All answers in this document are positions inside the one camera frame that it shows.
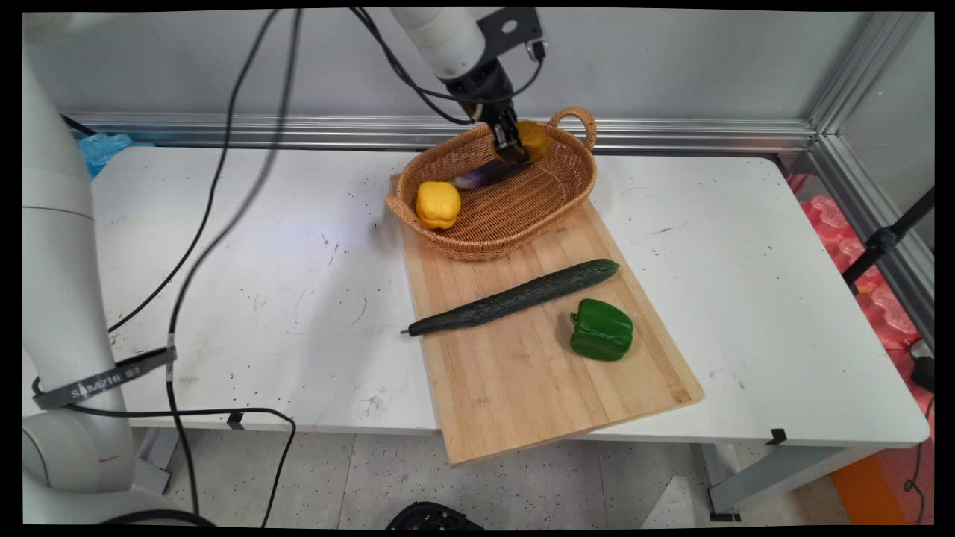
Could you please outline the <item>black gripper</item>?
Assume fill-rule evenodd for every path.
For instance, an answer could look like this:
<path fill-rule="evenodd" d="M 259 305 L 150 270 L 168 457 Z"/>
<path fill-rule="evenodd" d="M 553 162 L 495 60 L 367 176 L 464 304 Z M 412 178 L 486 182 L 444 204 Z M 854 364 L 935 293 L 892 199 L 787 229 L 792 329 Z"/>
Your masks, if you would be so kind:
<path fill-rule="evenodd" d="M 446 89 L 471 119 L 491 128 L 492 152 L 505 163 L 532 162 L 535 122 L 514 110 L 514 85 L 498 58 L 446 81 Z"/>

